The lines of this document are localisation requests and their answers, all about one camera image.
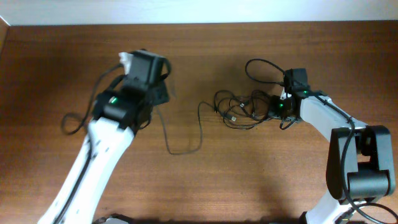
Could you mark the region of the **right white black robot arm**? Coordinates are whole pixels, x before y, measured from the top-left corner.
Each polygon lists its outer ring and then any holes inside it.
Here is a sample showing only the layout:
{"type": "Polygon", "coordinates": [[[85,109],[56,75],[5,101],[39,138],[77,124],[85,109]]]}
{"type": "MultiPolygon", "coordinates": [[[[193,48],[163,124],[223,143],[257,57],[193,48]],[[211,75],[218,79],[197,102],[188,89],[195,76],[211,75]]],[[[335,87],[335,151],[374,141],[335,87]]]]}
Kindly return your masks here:
{"type": "Polygon", "coordinates": [[[396,189],[390,131],[353,118],[322,91],[312,91],[306,69],[282,74],[284,88],[272,97],[269,115],[281,120],[281,129],[311,124],[329,142],[326,193],[299,223],[349,223],[363,207],[378,207],[396,189]]]}

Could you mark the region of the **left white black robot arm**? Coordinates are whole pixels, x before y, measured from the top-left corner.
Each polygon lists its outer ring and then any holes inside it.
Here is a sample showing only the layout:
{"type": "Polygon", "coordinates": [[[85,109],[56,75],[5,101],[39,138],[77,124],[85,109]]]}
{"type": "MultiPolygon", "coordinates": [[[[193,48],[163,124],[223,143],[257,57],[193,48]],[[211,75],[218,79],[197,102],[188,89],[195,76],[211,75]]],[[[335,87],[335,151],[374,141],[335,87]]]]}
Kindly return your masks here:
{"type": "Polygon", "coordinates": [[[121,156],[138,130],[150,124],[153,108],[169,101],[168,59],[146,50],[121,52],[119,57],[108,72],[124,72],[101,93],[92,94],[78,125],[86,132],[81,149],[39,223],[91,223],[121,156]]]}

